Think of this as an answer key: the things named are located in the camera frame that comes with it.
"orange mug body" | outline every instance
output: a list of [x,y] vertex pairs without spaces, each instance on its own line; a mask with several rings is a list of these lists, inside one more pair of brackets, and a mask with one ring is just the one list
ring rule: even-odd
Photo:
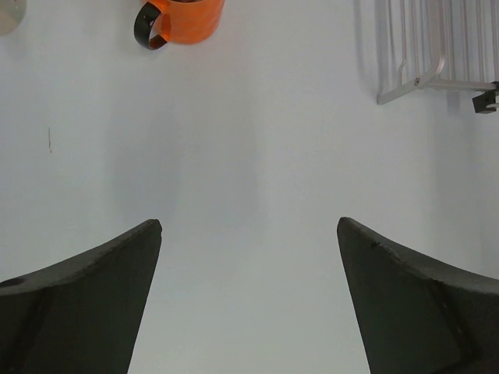
[[137,23],[142,26],[143,33],[150,34],[151,26],[157,32],[157,40],[147,35],[149,49],[157,49],[167,42],[180,44],[195,44],[207,39],[215,32],[220,23],[225,0],[146,0],[145,5],[136,20],[136,38],[144,44],[145,36],[141,35],[142,42],[137,37]]

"dish rack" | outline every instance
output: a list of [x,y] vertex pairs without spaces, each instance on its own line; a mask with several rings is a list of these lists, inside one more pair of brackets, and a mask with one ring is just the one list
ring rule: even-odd
[[430,87],[481,92],[475,112],[497,111],[498,8],[499,0],[388,0],[389,56],[378,104]]

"black plastic clip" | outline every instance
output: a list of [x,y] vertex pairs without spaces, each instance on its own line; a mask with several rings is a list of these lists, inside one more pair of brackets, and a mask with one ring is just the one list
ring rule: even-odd
[[496,86],[495,89],[473,98],[475,113],[488,115],[497,111],[496,97],[499,96],[499,82],[492,82],[492,84]]

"white table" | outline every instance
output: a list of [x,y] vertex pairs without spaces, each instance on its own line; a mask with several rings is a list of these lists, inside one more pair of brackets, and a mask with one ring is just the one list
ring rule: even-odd
[[0,278],[156,217],[131,373],[368,373],[340,216],[499,275],[499,116],[378,107],[371,3],[227,0],[150,52],[136,0],[30,0],[0,39]]

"black mug handle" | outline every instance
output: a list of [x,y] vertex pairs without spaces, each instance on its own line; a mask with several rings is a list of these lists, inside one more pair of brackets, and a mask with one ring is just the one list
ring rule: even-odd
[[161,10],[150,2],[146,2],[135,19],[135,26],[133,28],[135,39],[140,45],[147,49],[151,49],[152,51],[159,49],[168,43],[161,35],[156,35],[152,38],[150,37],[153,31],[154,22],[156,22],[156,19],[160,16]]

